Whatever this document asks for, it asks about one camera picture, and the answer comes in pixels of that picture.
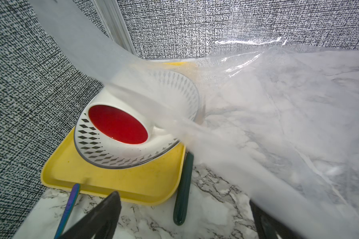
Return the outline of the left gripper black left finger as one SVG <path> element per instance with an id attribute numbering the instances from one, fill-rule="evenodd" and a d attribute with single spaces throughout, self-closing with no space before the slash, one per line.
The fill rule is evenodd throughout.
<path id="1" fill-rule="evenodd" d="M 120 195 L 114 191 L 59 238 L 111 239 L 114 237 L 121 209 Z"/>

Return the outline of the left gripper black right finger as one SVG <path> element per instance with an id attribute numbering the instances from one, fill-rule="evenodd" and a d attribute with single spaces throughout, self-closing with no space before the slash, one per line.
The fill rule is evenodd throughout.
<path id="1" fill-rule="evenodd" d="M 249 201 L 254 224 L 259 239 L 301 239 L 302 236 L 292 231 L 283 223 L 279 222 L 260 207 L 253 200 Z"/>

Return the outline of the clear plastic vacuum bag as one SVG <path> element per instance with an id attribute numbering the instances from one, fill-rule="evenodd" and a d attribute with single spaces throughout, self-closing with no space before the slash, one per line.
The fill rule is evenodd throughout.
<path id="1" fill-rule="evenodd" d="M 178 68 L 200 122 L 160 83 L 172 67 L 133 56 L 73 1 L 31 1 L 69 61 L 180 139 L 203 163 L 306 239 L 359 239 L 359 51 L 232 49 Z"/>

